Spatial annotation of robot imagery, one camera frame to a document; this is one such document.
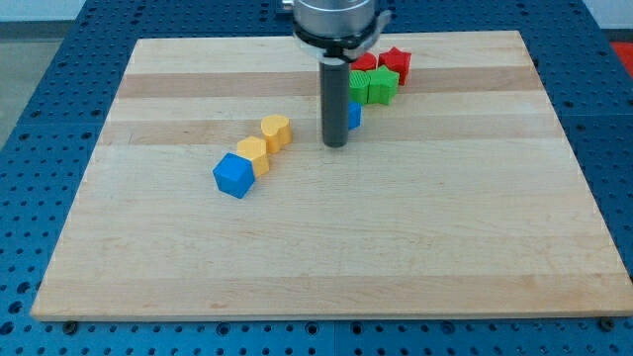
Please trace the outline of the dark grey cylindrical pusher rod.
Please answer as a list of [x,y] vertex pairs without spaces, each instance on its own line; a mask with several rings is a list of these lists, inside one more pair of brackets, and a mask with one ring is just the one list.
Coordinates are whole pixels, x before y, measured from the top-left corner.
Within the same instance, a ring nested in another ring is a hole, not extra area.
[[339,148],[348,142],[350,65],[319,65],[322,142]]

